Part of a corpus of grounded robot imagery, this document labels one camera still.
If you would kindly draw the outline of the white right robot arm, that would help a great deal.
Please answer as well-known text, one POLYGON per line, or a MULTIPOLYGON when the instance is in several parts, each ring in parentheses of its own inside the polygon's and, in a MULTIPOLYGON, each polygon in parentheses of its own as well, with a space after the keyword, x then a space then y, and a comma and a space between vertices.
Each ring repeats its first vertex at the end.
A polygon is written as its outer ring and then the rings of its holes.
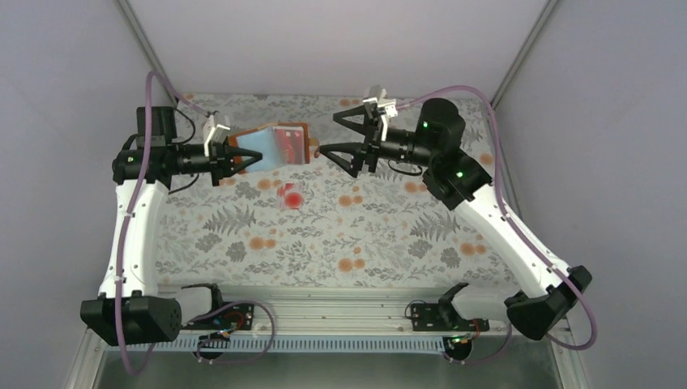
POLYGON ((319 151, 351 177, 362 169, 375 172, 380 160, 421 167, 428 192, 485 237, 510 269, 516 292, 462 283, 445 293, 438 305, 448 325, 458 319, 497 320, 531 340, 548 336, 579 302, 591 273, 558 258, 507 207, 492 176, 461 148, 466 122, 453 102, 425 101, 414 131, 391 127, 395 112, 393 102, 370 99, 334 113, 335 123, 363 140, 326 144, 319 151))

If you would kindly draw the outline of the brown leather card holder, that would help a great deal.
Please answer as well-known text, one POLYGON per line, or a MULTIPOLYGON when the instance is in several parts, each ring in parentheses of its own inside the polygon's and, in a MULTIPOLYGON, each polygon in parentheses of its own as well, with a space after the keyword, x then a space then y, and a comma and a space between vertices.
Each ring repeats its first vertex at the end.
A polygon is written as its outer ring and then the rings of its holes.
POLYGON ((253 150, 262 153, 262 159, 247 168, 243 174, 274 170, 286 166, 281 151, 275 141, 274 128, 276 126, 303 126, 305 128, 305 155, 307 165, 313 158, 320 157, 320 143, 309 135, 308 125, 304 122, 273 122, 251 130, 234 131, 228 137, 228 144, 234 147, 253 150))

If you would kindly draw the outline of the grey red striped card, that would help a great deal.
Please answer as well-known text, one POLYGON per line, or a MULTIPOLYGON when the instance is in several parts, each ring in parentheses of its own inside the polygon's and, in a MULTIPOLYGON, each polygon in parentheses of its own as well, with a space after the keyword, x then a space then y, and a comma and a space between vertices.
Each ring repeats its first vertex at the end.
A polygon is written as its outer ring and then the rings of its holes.
POLYGON ((303 165, 305 155, 305 128, 303 126, 276 126, 275 141, 286 165, 303 165))

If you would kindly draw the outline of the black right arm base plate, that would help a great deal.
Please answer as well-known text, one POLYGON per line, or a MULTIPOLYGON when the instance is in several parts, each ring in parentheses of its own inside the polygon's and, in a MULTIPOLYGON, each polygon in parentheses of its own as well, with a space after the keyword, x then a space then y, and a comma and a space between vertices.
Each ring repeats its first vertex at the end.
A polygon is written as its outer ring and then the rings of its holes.
POLYGON ((421 300, 411 301, 404 310, 404 316, 411 321, 413 331, 489 331, 488 320, 467 320, 452 309, 438 303, 421 300))

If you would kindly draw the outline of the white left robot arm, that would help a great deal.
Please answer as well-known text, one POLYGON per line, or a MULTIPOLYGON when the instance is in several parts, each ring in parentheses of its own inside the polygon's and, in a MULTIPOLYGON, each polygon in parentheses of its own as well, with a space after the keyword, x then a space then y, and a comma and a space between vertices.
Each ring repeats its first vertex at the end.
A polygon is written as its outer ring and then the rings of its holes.
POLYGON ((138 131, 113 160, 116 226, 109 264, 96 298, 83 301, 80 318, 106 344, 154 344, 177 338, 183 325, 219 309, 216 284, 192 284, 159 295, 155 266, 162 207, 175 176, 208 174, 213 186, 262 159, 229 144, 228 115, 214 111, 201 143, 180 143, 171 106, 139 107, 138 131))

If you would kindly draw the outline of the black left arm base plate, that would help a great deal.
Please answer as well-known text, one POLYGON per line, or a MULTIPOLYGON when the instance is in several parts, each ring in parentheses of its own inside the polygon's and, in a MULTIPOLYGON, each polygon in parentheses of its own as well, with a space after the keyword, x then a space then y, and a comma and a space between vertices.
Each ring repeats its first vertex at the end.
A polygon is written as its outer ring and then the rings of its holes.
POLYGON ((255 305, 241 303, 210 318, 187 323, 184 328, 198 331, 250 331, 255 305))

